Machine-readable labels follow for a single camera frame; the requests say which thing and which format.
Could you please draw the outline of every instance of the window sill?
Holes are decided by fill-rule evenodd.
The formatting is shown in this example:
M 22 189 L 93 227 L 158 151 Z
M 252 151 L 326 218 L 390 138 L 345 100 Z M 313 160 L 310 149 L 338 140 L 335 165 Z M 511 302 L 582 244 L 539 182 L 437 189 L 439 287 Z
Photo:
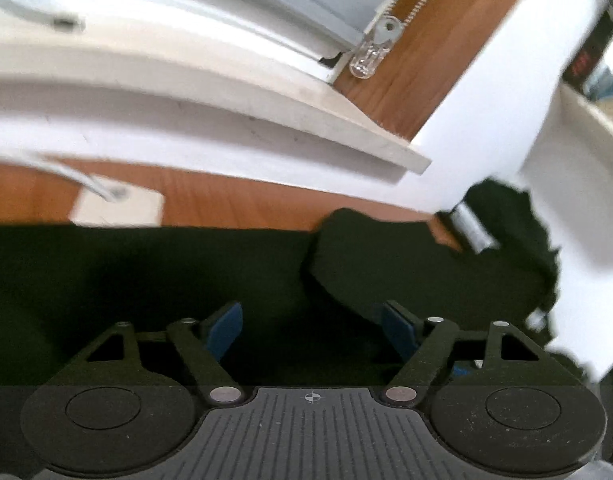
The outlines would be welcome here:
M 0 10 L 0 80 L 124 89 L 223 108 L 422 174 L 431 163 L 330 85 L 245 48 L 131 20 L 56 32 Z

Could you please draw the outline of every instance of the white wall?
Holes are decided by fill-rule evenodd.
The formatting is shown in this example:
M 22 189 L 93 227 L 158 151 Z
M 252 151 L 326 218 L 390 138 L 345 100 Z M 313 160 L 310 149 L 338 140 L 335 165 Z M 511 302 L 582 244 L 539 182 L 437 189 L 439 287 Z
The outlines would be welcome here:
M 552 244 L 561 247 L 551 346 L 601 378 L 613 367 L 613 173 L 583 132 L 559 120 L 557 100 L 553 111 L 514 181 L 529 188 Z
M 435 211 L 513 174 L 602 0 L 521 0 L 414 140 L 423 176 L 281 126 L 94 89 L 0 84 L 0 146 L 245 176 Z

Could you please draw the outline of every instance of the white cable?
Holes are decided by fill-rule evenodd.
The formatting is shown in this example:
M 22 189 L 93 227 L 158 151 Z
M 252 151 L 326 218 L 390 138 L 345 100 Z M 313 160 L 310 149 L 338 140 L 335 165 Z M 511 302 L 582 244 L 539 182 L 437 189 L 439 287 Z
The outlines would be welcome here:
M 122 189 L 109 189 L 95 178 L 82 171 L 74 170 L 70 166 L 46 160 L 34 153 L 21 152 L 17 150 L 0 151 L 0 164 L 8 164 L 10 166 L 22 166 L 34 170 L 44 171 L 59 175 L 67 180 L 78 182 L 91 190 L 97 195 L 100 195 L 107 202 L 117 202 L 122 197 Z

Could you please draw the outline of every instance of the ribbed gray base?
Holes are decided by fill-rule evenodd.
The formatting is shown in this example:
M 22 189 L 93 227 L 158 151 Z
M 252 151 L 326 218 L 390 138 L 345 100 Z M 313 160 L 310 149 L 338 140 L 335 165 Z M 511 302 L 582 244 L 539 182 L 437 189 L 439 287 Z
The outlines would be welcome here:
M 209 412 L 184 449 L 123 480 L 493 480 L 453 456 L 413 410 L 366 388 L 260 388 Z M 65 480 L 48 470 L 34 480 Z

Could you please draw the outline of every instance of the wooden panel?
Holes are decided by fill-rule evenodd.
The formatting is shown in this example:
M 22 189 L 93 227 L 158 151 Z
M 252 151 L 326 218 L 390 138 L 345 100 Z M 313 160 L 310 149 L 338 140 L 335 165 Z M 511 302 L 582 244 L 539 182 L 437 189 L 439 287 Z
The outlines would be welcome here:
M 436 240 L 458 243 L 433 215 L 359 198 L 243 178 L 116 162 L 66 160 L 70 166 L 149 187 L 165 197 L 163 225 L 313 230 L 349 207 L 385 221 L 429 223 Z M 79 185 L 0 165 L 0 222 L 68 222 Z
M 394 14 L 404 18 L 416 1 L 401 0 Z M 379 126 L 411 140 L 516 1 L 430 0 L 372 78 L 345 69 L 334 86 Z

